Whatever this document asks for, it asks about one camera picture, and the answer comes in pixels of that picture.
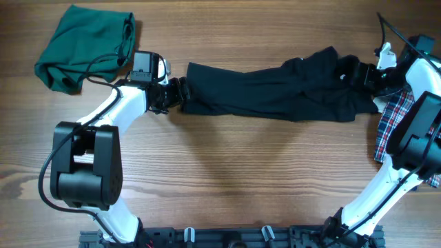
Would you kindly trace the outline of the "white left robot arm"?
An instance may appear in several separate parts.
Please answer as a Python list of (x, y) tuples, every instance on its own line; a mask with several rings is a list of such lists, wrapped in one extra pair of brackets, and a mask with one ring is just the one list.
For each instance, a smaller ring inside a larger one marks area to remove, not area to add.
[(187, 79), (170, 78), (159, 54), (135, 52), (133, 68), (110, 87), (111, 95), (77, 122), (60, 122), (39, 175), (43, 202), (67, 213), (87, 214), (99, 227), (81, 234), (81, 247), (151, 247), (152, 242), (120, 197), (120, 136), (146, 112), (167, 114), (190, 98)]

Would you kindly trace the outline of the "black garment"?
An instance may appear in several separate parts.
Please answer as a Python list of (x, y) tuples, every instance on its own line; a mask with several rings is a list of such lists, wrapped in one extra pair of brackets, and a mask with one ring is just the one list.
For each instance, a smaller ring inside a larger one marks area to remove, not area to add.
[(350, 84), (359, 60), (333, 47), (278, 68), (235, 72), (197, 63), (187, 67), (185, 114), (253, 116), (284, 121), (351, 122), (378, 111), (371, 94)]

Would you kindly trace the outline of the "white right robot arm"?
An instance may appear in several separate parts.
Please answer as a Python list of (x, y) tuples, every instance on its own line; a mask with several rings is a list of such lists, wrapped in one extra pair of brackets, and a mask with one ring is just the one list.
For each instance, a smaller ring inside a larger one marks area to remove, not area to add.
[(325, 222), (321, 238), (328, 247), (363, 246), (410, 189), (440, 173), (440, 60), (430, 55), (431, 37), (420, 34), (406, 43), (393, 71), (411, 88), (415, 102), (390, 133), (378, 173)]

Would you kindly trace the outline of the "green cloth bag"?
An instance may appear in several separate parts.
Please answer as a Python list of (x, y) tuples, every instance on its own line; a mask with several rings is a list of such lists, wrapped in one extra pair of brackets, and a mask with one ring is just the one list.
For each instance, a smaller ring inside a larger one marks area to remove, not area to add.
[(34, 65), (52, 91), (79, 94), (87, 76), (113, 81), (132, 57), (136, 22), (132, 12), (70, 6)]

